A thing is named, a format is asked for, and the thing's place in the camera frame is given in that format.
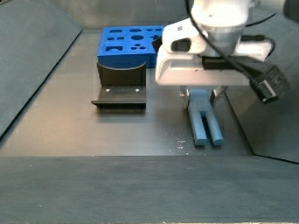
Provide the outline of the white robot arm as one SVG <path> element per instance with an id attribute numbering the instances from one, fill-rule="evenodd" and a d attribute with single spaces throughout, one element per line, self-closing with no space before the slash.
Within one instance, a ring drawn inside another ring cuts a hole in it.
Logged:
<path id="1" fill-rule="evenodd" d="M 190 102 L 192 88 L 238 85 L 250 77 L 236 59 L 251 0 L 184 2 L 188 17 L 163 29 L 155 81 L 178 86 Z"/>

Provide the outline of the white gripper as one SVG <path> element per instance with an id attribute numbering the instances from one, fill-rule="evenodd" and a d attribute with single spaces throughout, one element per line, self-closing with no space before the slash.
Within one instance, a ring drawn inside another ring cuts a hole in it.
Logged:
<path id="1" fill-rule="evenodd" d="M 235 70 L 207 70 L 200 58 L 192 54 L 159 52 L 155 81 L 163 86 L 180 86 L 183 106 L 190 106 L 190 89 L 186 87 L 216 87 L 211 91 L 210 103 L 215 104 L 226 93 L 227 86 L 247 86 L 248 78 Z"/>

